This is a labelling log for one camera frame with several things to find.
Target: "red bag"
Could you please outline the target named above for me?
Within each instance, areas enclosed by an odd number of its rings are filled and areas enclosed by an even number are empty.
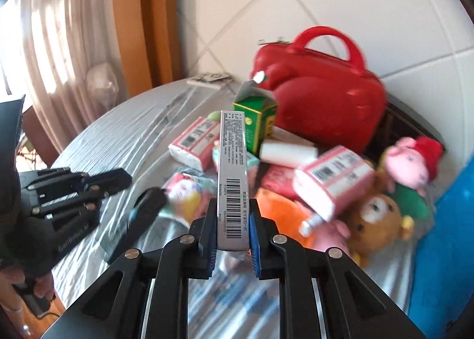
[[[349,60],[306,49],[322,35],[340,38]],[[252,76],[259,71],[267,77],[260,87],[273,91],[279,104],[275,125],[318,145],[362,153],[385,111],[382,83],[366,70],[351,39],[330,27],[311,27],[292,44],[262,47]]]

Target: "brown teddy bear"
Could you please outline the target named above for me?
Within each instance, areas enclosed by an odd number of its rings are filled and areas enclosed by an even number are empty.
[[[369,255],[398,237],[408,240],[413,234],[413,219],[402,217],[397,203],[381,193],[386,183],[386,173],[377,172],[372,189],[351,203],[340,216],[351,232],[347,240],[351,257],[361,267],[368,266]]]

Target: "beige curtain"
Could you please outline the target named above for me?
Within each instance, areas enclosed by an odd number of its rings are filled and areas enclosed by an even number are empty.
[[[87,73],[110,58],[104,0],[8,0],[0,11],[2,75],[28,92],[44,130],[61,152],[105,113]]]

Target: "red hat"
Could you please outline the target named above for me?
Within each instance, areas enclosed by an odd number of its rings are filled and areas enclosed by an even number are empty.
[[[443,155],[443,145],[432,138],[420,136],[416,139],[413,149],[424,157],[430,183],[438,176],[438,162]]]

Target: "red handle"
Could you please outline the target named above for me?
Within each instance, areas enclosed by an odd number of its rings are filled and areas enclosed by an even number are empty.
[[[352,65],[354,70],[359,74],[364,74],[366,71],[366,65],[363,60],[362,53],[359,48],[354,44],[352,39],[347,37],[345,34],[338,32],[336,29],[327,26],[315,26],[310,27],[309,29],[302,32],[298,35],[294,42],[288,46],[288,52],[291,53],[301,53],[306,48],[306,45],[313,40],[314,38],[321,37],[322,35],[332,35],[334,37],[340,38],[349,52],[348,62]]]

